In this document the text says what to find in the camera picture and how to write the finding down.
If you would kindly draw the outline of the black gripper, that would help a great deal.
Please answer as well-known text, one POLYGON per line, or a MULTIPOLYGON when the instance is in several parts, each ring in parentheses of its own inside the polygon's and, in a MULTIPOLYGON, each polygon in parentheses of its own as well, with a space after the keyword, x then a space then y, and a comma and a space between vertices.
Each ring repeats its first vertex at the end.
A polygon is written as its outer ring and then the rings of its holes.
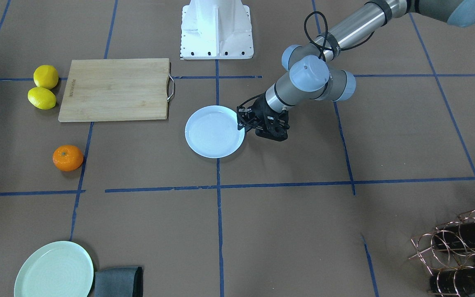
POLYGON ((284 141, 288 139, 289 112, 274 111, 266 102, 265 96, 260 96, 254 102, 254 113, 256 115, 255 134, 258 137, 273 141, 284 141))

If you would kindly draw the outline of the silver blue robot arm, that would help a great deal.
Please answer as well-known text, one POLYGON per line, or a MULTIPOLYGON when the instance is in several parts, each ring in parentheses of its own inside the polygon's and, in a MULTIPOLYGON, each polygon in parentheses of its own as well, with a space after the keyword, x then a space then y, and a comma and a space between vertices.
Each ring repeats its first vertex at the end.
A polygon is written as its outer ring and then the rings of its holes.
POLYGON ((325 28, 307 45, 292 45, 282 54, 285 74, 266 92, 252 97, 252 105, 236 108, 236 127, 254 130, 273 141, 288 138, 289 111, 304 100, 349 99, 355 92, 352 73, 328 66, 342 52, 367 42, 375 30, 407 13, 417 13, 448 25, 475 24, 475 0, 368 0, 332 28, 325 28))

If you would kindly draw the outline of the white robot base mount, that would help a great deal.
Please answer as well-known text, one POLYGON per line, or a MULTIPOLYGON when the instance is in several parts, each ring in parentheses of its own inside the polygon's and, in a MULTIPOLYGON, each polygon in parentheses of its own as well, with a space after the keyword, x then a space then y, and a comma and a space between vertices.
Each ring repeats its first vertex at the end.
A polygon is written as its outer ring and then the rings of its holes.
POLYGON ((181 59, 237 60, 253 56, 251 12, 241 0, 191 0, 182 7, 181 59))

